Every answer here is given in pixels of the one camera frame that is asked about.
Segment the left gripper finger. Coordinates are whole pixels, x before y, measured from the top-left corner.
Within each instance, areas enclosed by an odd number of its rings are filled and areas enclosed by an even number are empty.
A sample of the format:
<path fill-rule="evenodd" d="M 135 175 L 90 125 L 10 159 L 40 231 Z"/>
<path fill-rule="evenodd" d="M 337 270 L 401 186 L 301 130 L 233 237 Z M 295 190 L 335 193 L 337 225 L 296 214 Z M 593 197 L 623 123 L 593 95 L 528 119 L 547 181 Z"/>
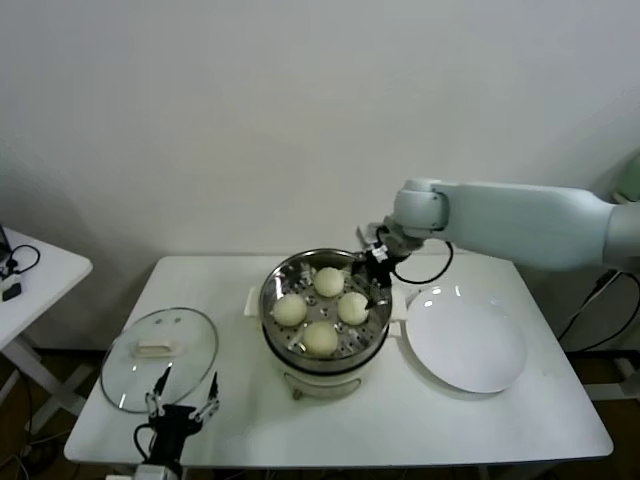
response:
<path fill-rule="evenodd" d="M 218 372 L 214 373 L 205 404 L 196 412 L 194 419 L 207 423 L 220 407 Z"/>
<path fill-rule="evenodd" d="M 145 405 L 149 416 L 158 416 L 161 414 L 161 398 L 170 373 L 171 365 L 168 364 L 162 375 L 156 380 L 152 390 L 145 394 Z"/>

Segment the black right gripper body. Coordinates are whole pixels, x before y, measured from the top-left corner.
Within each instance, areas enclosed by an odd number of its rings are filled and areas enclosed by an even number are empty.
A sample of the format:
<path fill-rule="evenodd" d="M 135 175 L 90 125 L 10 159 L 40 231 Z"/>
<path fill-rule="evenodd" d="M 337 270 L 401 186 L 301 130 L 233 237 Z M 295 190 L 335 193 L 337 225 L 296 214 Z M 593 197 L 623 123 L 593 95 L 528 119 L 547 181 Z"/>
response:
<path fill-rule="evenodd" d="M 386 253 L 367 253 L 367 277 L 371 282 L 376 281 L 381 288 L 390 288 L 393 269 L 394 263 Z"/>

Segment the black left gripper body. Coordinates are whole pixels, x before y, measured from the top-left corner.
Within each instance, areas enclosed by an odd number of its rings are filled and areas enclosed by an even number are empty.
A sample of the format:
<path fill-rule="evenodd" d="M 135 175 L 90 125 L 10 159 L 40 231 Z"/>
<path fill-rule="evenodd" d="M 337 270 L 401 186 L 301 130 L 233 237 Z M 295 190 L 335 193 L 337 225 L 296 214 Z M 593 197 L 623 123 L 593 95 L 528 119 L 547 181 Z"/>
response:
<path fill-rule="evenodd" d="M 150 448 L 150 461 L 179 461 L 189 437 L 200 432 L 196 408 L 168 405 L 164 414 L 149 419 L 149 427 L 155 434 Z"/>

